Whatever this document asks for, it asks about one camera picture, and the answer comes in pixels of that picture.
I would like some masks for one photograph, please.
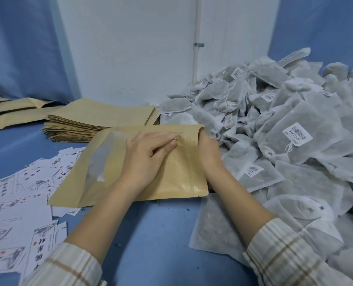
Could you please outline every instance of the sleeve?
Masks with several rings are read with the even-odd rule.
[[[78,246],[61,243],[22,285],[104,286],[101,265]]]
[[[269,221],[243,254],[259,285],[353,286],[353,281],[326,264],[282,220]]]

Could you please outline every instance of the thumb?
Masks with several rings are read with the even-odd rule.
[[[159,161],[159,163],[161,163],[165,156],[172,151],[173,149],[175,149],[178,145],[178,142],[176,140],[172,140],[169,143],[165,144],[163,147],[161,147],[154,155],[153,158],[155,158],[157,161]]]

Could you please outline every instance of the person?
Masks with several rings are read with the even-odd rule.
[[[165,156],[177,146],[177,136],[141,132],[128,140],[120,177],[25,284],[106,285],[100,280],[101,264],[118,226]],[[217,141],[204,130],[199,133],[198,152],[207,181],[247,245],[244,256],[260,285],[353,285],[248,193],[224,167]]]

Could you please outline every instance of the hand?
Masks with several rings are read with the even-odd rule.
[[[166,155],[178,144],[178,133],[141,131],[126,141],[119,180],[141,192],[155,177]]]
[[[217,174],[217,171],[224,168],[224,165],[218,142],[210,138],[204,129],[199,131],[198,152],[205,176],[210,181],[211,176]]]

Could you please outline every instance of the tabletop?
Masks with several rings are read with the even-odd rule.
[[[41,134],[42,122],[0,130],[0,179],[39,158],[86,143],[52,142]],[[257,285],[250,268],[227,255],[188,247],[200,198],[134,202],[126,213],[103,263],[103,279],[112,285]],[[65,215],[68,231],[89,210]],[[0,274],[0,286],[18,284],[19,273]]]

